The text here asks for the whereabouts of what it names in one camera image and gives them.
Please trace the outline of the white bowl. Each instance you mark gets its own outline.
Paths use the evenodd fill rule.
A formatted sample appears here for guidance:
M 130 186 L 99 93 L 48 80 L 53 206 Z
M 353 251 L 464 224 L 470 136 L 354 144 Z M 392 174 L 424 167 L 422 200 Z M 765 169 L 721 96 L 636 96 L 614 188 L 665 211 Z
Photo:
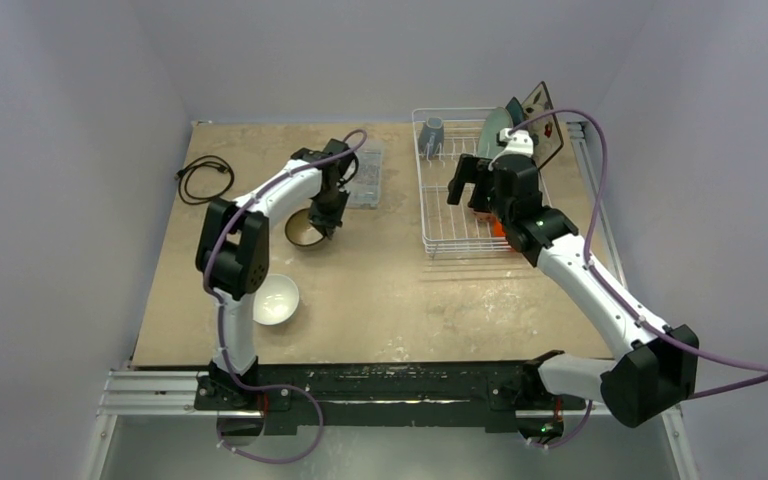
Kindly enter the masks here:
M 253 320 L 263 326 L 289 321 L 300 304 L 297 284 L 288 276 L 268 274 L 254 294 Z

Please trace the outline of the light green round plate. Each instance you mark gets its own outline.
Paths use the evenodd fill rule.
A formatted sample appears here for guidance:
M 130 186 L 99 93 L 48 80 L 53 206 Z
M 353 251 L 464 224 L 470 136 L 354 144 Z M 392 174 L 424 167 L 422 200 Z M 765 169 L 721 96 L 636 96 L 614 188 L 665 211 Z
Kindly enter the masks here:
M 505 107 L 496 107 L 486 117 L 483 124 L 475 155 L 485 159 L 493 159 L 504 149 L 498 143 L 501 130 L 511 128 L 512 118 Z

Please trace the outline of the black table edge rail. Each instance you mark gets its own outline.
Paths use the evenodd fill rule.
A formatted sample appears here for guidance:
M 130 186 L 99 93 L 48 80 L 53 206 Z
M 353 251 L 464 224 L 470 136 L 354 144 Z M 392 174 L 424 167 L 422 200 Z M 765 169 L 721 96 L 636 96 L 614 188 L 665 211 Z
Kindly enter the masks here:
M 583 413 L 581 393 L 553 394 L 534 361 L 256 364 L 241 388 L 215 364 L 201 370 L 114 372 L 100 411 L 214 418 L 239 439 L 346 427 L 481 428 L 555 440 Z

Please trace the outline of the teal square plate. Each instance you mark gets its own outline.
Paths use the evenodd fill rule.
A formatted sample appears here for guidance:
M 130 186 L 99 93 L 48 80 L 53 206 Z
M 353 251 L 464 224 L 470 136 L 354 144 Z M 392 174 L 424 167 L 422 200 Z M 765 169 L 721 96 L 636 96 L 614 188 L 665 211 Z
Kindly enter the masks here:
M 526 114 L 521 101 L 517 97 L 512 97 L 505 105 L 505 110 L 511 118 L 511 126 L 516 127 L 526 120 Z

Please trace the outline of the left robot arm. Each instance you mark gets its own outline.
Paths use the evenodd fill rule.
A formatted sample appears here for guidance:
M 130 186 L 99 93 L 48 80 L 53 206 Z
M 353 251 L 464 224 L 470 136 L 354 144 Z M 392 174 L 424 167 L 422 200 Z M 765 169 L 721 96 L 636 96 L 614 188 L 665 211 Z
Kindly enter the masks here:
M 216 305 L 213 362 L 227 374 L 219 395 L 232 408 L 247 408 L 258 395 L 258 382 L 246 373 L 257 361 L 253 303 L 269 272 L 271 230 L 308 202 L 309 225 L 332 238 L 350 197 L 343 177 L 356 160 L 355 147 L 332 139 L 321 151 L 295 152 L 251 192 L 209 203 L 195 264 L 203 289 Z

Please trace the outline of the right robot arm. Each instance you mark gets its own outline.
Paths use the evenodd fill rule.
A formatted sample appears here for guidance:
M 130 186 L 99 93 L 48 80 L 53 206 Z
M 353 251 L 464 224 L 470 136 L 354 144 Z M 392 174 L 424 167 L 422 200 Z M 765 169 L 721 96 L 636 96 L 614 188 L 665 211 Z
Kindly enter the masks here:
M 596 328 L 610 360 L 547 353 L 521 381 L 524 399 L 544 407 L 560 395 L 607 406 L 621 424 L 637 427 L 690 399 L 696 387 L 699 339 L 688 326 L 671 327 L 640 305 L 591 256 L 575 224 L 543 201 L 534 162 L 521 154 L 496 160 L 463 154 L 448 184 L 447 202 L 494 216 L 509 246 L 553 280 Z

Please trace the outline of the grey printed mug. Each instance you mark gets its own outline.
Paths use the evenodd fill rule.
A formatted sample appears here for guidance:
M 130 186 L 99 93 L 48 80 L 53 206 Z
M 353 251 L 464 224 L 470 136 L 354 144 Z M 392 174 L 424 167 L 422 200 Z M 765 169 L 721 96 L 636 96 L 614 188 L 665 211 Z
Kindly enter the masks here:
M 444 121 L 439 117 L 428 117 L 421 126 L 417 140 L 419 153 L 426 159 L 433 158 L 444 141 Z

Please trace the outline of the brown rimmed beige bowl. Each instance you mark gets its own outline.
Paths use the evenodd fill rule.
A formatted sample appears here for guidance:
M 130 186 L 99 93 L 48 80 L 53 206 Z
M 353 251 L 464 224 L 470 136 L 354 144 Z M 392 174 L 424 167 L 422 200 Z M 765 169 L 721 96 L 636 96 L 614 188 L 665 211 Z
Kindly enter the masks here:
M 326 235 L 310 223 L 308 208 L 296 211 L 286 220 L 284 235 L 287 241 L 299 250 L 319 248 L 328 240 Z

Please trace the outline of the orange bowl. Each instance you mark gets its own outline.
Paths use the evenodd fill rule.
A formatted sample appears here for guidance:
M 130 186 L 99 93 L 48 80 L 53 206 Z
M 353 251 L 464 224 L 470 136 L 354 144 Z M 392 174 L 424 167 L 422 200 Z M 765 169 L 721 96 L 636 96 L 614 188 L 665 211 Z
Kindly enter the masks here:
M 493 238 L 504 239 L 506 237 L 504 228 L 498 219 L 491 221 L 491 233 Z

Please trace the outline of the square floral plate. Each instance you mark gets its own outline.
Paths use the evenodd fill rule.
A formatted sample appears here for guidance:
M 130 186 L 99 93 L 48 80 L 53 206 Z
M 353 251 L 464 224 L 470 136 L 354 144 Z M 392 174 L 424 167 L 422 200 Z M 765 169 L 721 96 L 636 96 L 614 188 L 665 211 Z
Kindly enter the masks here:
M 556 115 L 534 120 L 534 117 L 554 109 L 546 82 L 539 82 L 521 102 L 521 106 L 528 122 L 527 131 L 534 142 L 534 162 L 542 168 L 559 154 L 564 146 L 561 125 Z

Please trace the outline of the clear plastic screw box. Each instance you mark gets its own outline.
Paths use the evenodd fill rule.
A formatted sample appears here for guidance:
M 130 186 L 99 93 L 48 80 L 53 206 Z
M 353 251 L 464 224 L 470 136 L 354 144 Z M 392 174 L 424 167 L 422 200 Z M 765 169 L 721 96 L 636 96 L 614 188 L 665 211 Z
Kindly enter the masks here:
M 381 167 L 384 143 L 378 139 L 367 140 L 355 153 L 358 164 L 351 166 L 351 176 L 345 189 L 350 193 L 349 209 L 376 209 L 381 197 Z

